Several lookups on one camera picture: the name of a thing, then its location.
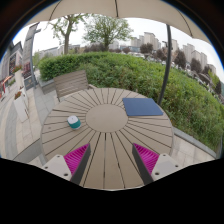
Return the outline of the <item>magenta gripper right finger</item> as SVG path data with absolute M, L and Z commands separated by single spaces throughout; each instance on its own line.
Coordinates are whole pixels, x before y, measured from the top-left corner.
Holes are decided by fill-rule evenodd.
M 145 185 L 170 175 L 182 168 L 182 166 L 168 154 L 157 154 L 136 143 L 132 146 L 132 154 Z

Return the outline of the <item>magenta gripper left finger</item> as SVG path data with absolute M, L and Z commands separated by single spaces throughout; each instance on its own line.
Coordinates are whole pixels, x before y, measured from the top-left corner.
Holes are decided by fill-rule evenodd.
M 79 185 L 90 154 L 90 144 L 86 144 L 65 156 L 59 154 L 55 155 L 42 169 Z

